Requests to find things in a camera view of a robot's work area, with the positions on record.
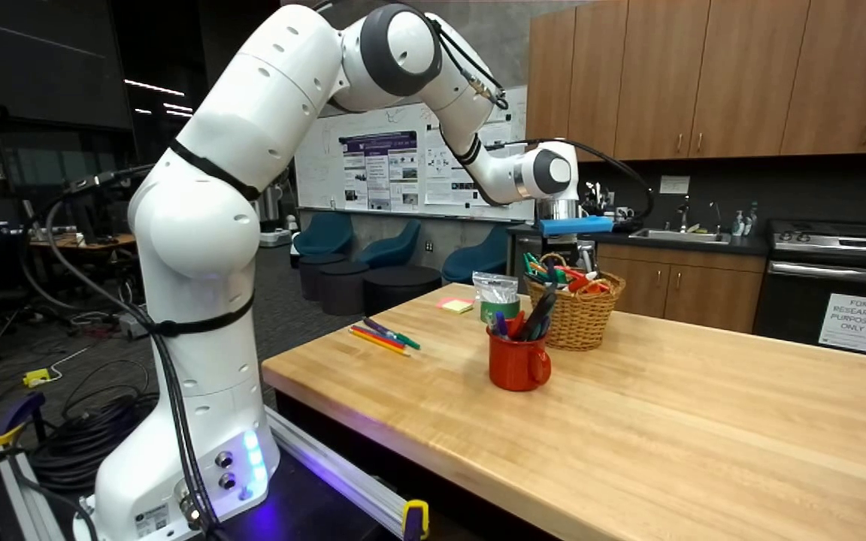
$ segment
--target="blue light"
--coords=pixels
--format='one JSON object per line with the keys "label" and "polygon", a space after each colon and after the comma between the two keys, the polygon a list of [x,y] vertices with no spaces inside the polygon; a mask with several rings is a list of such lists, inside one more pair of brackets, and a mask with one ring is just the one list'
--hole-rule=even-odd
{"label": "blue light", "polygon": [[246,446],[251,450],[258,447],[257,433],[246,433],[246,436],[243,436],[243,446]]}

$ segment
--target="pencil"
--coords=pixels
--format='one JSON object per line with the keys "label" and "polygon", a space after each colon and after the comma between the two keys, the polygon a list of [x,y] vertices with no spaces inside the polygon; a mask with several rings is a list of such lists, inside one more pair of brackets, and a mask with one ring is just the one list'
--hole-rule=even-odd
{"label": "pencil", "polygon": [[384,349],[384,352],[405,355],[403,345],[393,345],[393,343],[388,343],[388,338],[371,333],[371,329],[361,329],[361,327],[349,327],[349,329],[351,329],[351,337],[357,337],[357,338],[364,338],[364,343],[372,343],[372,345],[379,345],[379,349]]}

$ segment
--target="floor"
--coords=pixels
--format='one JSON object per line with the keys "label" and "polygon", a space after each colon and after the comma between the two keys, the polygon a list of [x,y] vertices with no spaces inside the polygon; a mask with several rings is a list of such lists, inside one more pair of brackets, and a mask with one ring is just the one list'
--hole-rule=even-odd
{"label": "floor", "polygon": [[[355,316],[326,316],[319,303],[300,296],[300,276],[290,263],[290,251],[284,245],[261,250],[257,263],[254,319],[258,357],[270,357],[355,322]],[[41,366],[60,371],[56,380],[40,388],[45,393],[41,411],[50,424],[63,424],[65,419],[79,419],[85,411],[98,411],[123,393],[158,388],[151,343],[129,338],[117,325],[101,319],[81,319],[74,337],[54,322],[24,322],[4,338],[0,357],[0,419],[27,393],[21,385],[24,371]],[[436,474],[415,470],[413,462],[357,439],[355,433],[319,419],[317,411],[306,411],[293,400],[278,400],[270,390],[266,390],[266,400],[270,407],[284,403],[278,409],[286,419],[336,447],[361,470],[384,479],[401,496],[428,500],[433,507],[433,539],[544,539],[531,525],[446,484]],[[311,482],[297,470],[284,470],[284,487],[290,491],[274,492],[270,502],[293,502],[293,507],[297,507],[297,521],[293,521],[293,525],[322,525],[319,516],[332,516],[328,524],[349,525],[349,536],[344,539],[388,539],[383,529],[364,525],[364,516],[357,516],[351,506],[341,502],[334,492],[326,492],[317,487],[317,479]]]}

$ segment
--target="white poster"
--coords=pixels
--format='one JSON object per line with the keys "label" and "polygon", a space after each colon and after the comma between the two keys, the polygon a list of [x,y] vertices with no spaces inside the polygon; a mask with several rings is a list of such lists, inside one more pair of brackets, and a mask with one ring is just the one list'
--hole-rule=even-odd
{"label": "white poster", "polygon": [[866,352],[866,296],[830,293],[819,343]]}

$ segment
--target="woven basket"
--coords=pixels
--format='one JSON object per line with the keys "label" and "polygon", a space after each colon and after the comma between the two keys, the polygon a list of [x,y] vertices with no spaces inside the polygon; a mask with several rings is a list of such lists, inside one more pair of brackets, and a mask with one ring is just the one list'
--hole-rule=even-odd
{"label": "woven basket", "polygon": [[[560,251],[547,251],[541,261],[555,261],[561,263]],[[613,282],[611,291],[560,291],[555,303],[549,310],[549,325],[547,325],[547,345],[554,349],[596,349],[606,338],[608,319],[613,313],[613,303],[624,293],[627,278],[616,274],[600,274],[601,278]],[[528,282],[528,299],[531,307],[544,296],[544,286]]]}

